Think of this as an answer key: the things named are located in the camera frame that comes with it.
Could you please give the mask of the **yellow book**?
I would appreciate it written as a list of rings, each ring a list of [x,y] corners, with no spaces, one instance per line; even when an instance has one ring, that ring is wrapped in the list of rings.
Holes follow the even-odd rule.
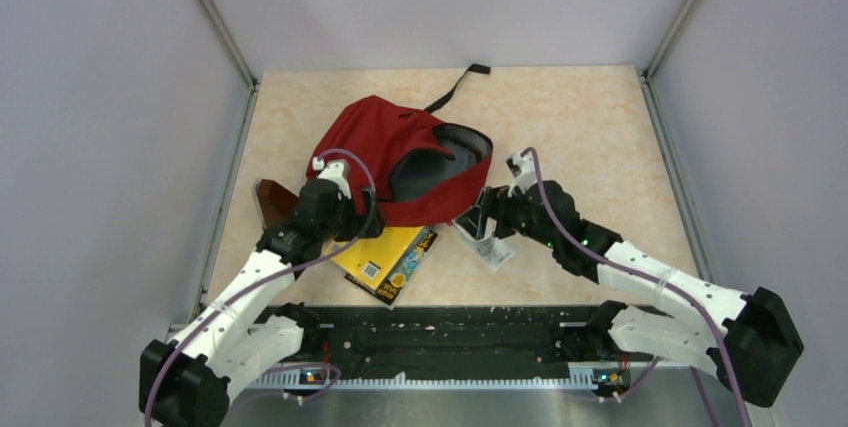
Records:
[[[376,291],[428,230],[428,227],[386,227],[379,237],[357,240],[332,261]]]

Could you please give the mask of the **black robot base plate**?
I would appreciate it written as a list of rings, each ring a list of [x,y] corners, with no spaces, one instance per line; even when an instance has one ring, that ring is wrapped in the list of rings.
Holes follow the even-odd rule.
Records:
[[[579,364],[649,361],[625,354],[590,320],[599,306],[264,309],[256,326],[287,314],[303,327],[300,346],[275,362],[329,362],[345,380],[529,381],[565,379]]]

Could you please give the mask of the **red student backpack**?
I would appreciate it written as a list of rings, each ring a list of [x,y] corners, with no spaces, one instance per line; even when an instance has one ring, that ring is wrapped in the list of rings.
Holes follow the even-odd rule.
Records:
[[[375,202],[387,226],[418,227],[450,222],[477,201],[494,144],[474,128],[437,117],[454,94],[449,90],[424,109],[371,95],[342,110],[314,153],[362,160],[348,177],[356,213]]]

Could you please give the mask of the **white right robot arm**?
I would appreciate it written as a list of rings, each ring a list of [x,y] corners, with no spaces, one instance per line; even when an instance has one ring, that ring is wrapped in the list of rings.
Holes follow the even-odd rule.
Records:
[[[515,234],[550,248],[567,272],[648,301],[648,313],[606,301],[589,323],[586,344],[600,359],[646,353],[694,367],[742,399],[775,404],[804,344],[783,298],[712,284],[670,267],[623,237],[581,218],[573,197],[553,180],[511,193],[487,187],[457,220],[474,240]]]

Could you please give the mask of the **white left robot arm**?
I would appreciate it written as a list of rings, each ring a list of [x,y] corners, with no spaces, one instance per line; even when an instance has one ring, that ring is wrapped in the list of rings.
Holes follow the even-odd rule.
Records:
[[[231,283],[167,341],[152,340],[140,355],[139,410],[145,426],[219,426],[233,401],[286,358],[319,351],[315,312],[286,304],[262,324],[270,301],[305,270],[381,233],[385,223],[376,186],[321,173],[291,198],[286,213],[267,223]]]

